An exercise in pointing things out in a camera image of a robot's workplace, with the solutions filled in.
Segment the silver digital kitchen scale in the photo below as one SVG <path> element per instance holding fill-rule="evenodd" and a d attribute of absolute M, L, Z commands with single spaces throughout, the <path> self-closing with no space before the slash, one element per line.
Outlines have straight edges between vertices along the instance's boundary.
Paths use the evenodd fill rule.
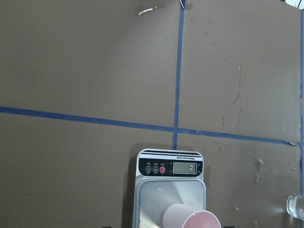
<path fill-rule="evenodd" d="M 134 228 L 161 228 L 166 209 L 206 208 L 204 158 L 194 151 L 143 149 L 136 158 Z"/>

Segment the pink paper cup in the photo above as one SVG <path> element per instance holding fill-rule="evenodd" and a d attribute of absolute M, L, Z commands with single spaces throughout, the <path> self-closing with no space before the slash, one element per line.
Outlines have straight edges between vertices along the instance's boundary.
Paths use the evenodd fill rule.
<path fill-rule="evenodd" d="M 162 218 L 164 228 L 220 228 L 218 218 L 211 212 L 197 208 L 173 204 Z"/>

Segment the clear glass sauce bottle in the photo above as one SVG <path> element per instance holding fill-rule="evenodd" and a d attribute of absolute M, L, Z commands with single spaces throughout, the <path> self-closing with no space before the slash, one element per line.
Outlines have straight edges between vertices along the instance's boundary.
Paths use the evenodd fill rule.
<path fill-rule="evenodd" d="M 293 194 L 286 201 L 287 213 L 293 218 L 304 219 L 304 196 L 302 194 Z"/>

